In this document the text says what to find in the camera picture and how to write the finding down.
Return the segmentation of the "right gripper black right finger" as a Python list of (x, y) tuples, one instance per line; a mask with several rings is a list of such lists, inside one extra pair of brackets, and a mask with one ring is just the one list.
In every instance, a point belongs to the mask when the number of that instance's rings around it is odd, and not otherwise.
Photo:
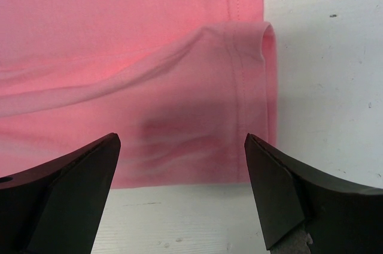
[(382, 189), (327, 174), (253, 134), (245, 154), (270, 253), (382, 252)]

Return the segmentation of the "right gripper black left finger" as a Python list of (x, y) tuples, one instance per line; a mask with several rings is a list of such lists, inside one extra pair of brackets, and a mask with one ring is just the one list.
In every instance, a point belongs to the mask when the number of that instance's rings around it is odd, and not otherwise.
[(118, 135), (110, 133), (1, 177), (1, 253), (90, 253), (120, 147)]

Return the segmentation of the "pink t shirt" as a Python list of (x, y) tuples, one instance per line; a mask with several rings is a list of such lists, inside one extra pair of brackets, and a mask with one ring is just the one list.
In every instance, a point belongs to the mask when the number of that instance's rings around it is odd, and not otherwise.
[(114, 132), (115, 188), (245, 183), (276, 142), (263, 0), (1, 0), (1, 175)]

